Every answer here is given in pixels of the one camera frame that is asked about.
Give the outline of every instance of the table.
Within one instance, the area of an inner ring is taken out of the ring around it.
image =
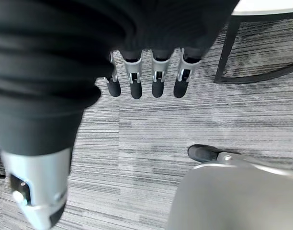
[[[277,78],[293,72],[292,63],[286,67],[273,70],[268,73],[236,78],[224,77],[224,70],[228,56],[233,47],[241,22],[276,21],[283,19],[293,19],[293,0],[241,0],[235,7],[228,24],[214,83],[255,83],[258,81],[266,81]]]

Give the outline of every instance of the black fingertip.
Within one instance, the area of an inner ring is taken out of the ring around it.
[[[141,83],[134,81],[134,83],[131,84],[131,95],[135,99],[139,99],[142,96]]]
[[[176,79],[175,81],[175,85],[174,85],[174,96],[177,98],[181,98],[186,94],[187,91],[187,87],[188,87],[188,82],[182,80],[182,81],[178,81]]]
[[[120,96],[121,87],[120,87],[119,80],[117,80],[116,82],[113,82],[113,79],[110,78],[109,83],[107,83],[107,87],[108,87],[108,91],[109,91],[111,96],[113,96],[113,97]]]
[[[164,92],[164,83],[157,81],[152,84],[152,94],[154,97],[161,97]]]

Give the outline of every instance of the black fabric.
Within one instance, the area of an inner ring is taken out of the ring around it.
[[[73,146],[114,49],[208,50],[237,0],[0,0],[0,149]]]

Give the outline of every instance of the screw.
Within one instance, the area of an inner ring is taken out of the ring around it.
[[[231,160],[231,159],[232,159],[232,157],[231,157],[230,155],[227,155],[227,156],[224,157],[224,160],[225,160],[225,161],[229,161],[229,160]]]

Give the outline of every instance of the striped carpet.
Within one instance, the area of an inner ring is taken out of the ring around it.
[[[173,86],[180,51],[172,56],[164,94],[151,93],[151,55],[143,54],[143,95],[130,95],[115,52],[122,94],[105,82],[98,103],[86,110],[74,149],[69,198],[55,230],[162,230],[179,182],[196,162],[194,143],[234,149],[293,170],[293,73],[247,85],[213,84],[222,31],[196,71],[185,97]],[[293,62],[293,20],[243,23],[227,76],[262,73]],[[30,230],[0,180],[0,230]]]

